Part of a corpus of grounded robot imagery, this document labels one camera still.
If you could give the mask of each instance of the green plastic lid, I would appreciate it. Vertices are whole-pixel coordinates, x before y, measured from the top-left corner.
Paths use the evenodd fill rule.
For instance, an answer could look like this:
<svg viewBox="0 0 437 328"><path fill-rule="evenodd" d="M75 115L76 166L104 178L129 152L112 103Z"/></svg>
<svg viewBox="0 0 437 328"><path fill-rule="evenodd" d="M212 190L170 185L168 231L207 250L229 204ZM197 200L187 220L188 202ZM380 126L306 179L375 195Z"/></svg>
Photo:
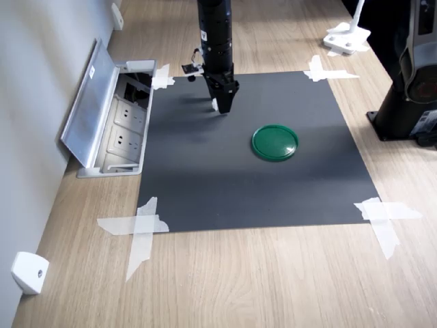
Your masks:
<svg viewBox="0 0 437 328"><path fill-rule="evenodd" d="M266 125L253 133L252 149L262 159L279 162L289 159L298 148L294 131L282 125Z"/></svg>

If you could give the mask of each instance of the masking tape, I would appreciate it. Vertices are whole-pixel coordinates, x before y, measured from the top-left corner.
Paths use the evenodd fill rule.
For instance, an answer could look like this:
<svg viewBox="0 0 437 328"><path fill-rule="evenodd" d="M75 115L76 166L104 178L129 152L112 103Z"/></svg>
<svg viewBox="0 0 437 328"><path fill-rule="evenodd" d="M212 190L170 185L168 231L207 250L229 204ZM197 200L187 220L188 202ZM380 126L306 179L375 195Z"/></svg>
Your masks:
<svg viewBox="0 0 437 328"><path fill-rule="evenodd" d="M150 259L153 233L169 231L169 226L156 215L157 204L158 198L152 197L146 205L138 207L136 217L97 219L98 225L114 236L133 234L126 282L142 262Z"/></svg>
<svg viewBox="0 0 437 328"><path fill-rule="evenodd" d="M217 98L212 99L212 108L215 111L219 110L219 105L217 104Z"/></svg>
<svg viewBox="0 0 437 328"><path fill-rule="evenodd" d="M129 73L141 73L153 70L154 60L129 60L126 62Z"/></svg>
<svg viewBox="0 0 437 328"><path fill-rule="evenodd" d="M345 70L324 70L322 66L322 61L319 55L314 55L311 61L308 63L309 70L304 71L314 82L318 82L324 79L356 79L359 78L358 75L353 75Z"/></svg>
<svg viewBox="0 0 437 328"><path fill-rule="evenodd" d="M401 245L391 220L422 217L421 213L408 208L404 203L381 202L378 197L354 205L361 211L363 219L370 221L386 259L393 255L397 245Z"/></svg>
<svg viewBox="0 0 437 328"><path fill-rule="evenodd" d="M155 72L155 76L152 78L152 87L154 90L163 88L167 89L168 85L175 84L173 77L169 77L170 64L166 64L159 68Z"/></svg>
<svg viewBox="0 0 437 328"><path fill-rule="evenodd" d="M339 51L336 51L335 49L331 49L331 50L328 52L328 56L329 56L329 57L340 56L342 53L343 53L343 52L340 53Z"/></svg>

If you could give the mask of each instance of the metal outlet lid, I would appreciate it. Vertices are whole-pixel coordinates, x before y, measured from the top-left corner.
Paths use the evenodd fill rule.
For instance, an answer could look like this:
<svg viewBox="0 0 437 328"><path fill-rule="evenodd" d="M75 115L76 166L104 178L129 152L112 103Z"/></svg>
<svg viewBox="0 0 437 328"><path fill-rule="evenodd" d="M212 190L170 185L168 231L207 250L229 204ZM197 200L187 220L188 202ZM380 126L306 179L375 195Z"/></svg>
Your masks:
<svg viewBox="0 0 437 328"><path fill-rule="evenodd" d="M119 68L99 39L61 135L83 167L93 167L96 161L118 74Z"/></svg>

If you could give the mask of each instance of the wooden table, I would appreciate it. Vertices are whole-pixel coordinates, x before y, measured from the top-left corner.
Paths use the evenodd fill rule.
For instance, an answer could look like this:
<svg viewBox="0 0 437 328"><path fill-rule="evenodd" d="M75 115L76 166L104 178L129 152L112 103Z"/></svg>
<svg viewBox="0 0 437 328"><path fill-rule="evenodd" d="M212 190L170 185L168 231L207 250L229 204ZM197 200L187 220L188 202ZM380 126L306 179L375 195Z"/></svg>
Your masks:
<svg viewBox="0 0 437 328"><path fill-rule="evenodd" d="M99 217L135 213L139 176L75 178L71 161L38 254L42 294L23 298L15 327L431 327L437 325L437 152L382 143L365 117L391 81L372 51L327 57L328 28L350 16L340 0L233 0L236 73L325 69L359 79L330 86L383 201L425 215L395 221L386 260L368 224L207 231L154 237L152 258L125 283L131 236ZM171 74L199 44L195 0L124 0L114 59L156 58Z"/></svg>

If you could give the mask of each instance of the white wall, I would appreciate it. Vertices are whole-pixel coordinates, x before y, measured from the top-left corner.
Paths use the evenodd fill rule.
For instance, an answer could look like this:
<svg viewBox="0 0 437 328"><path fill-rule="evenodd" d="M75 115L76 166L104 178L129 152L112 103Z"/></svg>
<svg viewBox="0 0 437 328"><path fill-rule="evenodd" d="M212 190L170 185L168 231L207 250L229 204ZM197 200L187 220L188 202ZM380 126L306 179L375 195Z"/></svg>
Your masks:
<svg viewBox="0 0 437 328"><path fill-rule="evenodd" d="M15 254L36 252L64 174L59 135L94 38L107 45L111 36L111 2L0 4L0 327L12 324L21 296Z"/></svg>

